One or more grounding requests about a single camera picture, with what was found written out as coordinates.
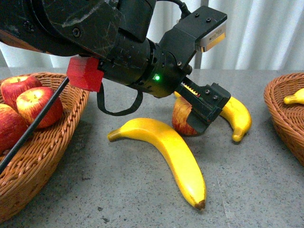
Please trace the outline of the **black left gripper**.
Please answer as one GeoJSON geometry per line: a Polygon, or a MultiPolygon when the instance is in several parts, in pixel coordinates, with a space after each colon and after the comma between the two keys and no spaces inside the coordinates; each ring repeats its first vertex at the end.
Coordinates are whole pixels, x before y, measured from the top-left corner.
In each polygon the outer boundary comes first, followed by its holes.
{"type": "Polygon", "coordinates": [[[203,134],[219,116],[231,94],[216,83],[199,86],[187,78],[175,57],[159,45],[149,42],[151,58],[143,88],[147,93],[163,98],[177,92],[191,105],[186,122],[198,133],[203,134]]]}

